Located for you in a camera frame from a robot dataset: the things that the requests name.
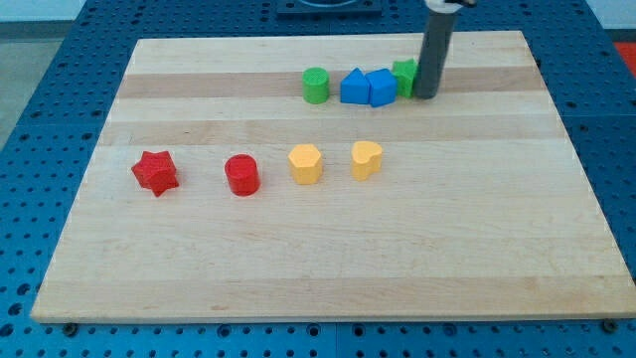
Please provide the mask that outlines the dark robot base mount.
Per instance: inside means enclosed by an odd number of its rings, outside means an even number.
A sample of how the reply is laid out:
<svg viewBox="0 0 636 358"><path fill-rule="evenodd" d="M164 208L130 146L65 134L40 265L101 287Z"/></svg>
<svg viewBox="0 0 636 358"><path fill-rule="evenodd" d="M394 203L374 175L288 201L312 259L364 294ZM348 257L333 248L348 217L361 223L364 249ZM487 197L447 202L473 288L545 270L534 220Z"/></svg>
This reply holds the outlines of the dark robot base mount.
<svg viewBox="0 0 636 358"><path fill-rule="evenodd" d="M278 16L381 14L382 0L277 0Z"/></svg>

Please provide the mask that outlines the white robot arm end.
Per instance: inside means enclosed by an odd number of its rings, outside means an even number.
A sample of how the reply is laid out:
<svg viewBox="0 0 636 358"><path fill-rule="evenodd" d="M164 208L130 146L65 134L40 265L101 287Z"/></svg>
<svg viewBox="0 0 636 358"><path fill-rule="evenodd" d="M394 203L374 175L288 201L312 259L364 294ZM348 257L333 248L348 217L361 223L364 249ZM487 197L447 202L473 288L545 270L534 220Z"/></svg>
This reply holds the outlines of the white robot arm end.
<svg viewBox="0 0 636 358"><path fill-rule="evenodd" d="M474 8L477 0L425 0L429 10L438 14L454 14L462 8Z"/></svg>

